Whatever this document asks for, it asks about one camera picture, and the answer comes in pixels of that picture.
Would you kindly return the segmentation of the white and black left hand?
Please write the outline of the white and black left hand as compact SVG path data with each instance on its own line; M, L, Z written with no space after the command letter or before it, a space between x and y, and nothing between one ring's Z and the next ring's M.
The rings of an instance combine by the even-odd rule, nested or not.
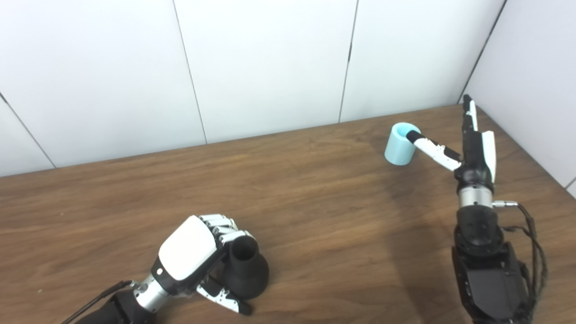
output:
M189 216L161 245L148 288L157 290L158 303L199 293L249 316L251 306L211 272L220 263L231 265L244 256L250 260L258 250L257 240L224 215Z

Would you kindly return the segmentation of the white and black right hand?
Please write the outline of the white and black right hand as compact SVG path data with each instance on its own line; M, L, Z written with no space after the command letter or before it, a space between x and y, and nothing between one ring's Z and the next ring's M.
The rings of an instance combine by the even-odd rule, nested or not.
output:
M478 130L477 105L463 95L462 154L411 130L406 138L432 160L453 172L458 189L483 186L494 191L496 149L493 131Z

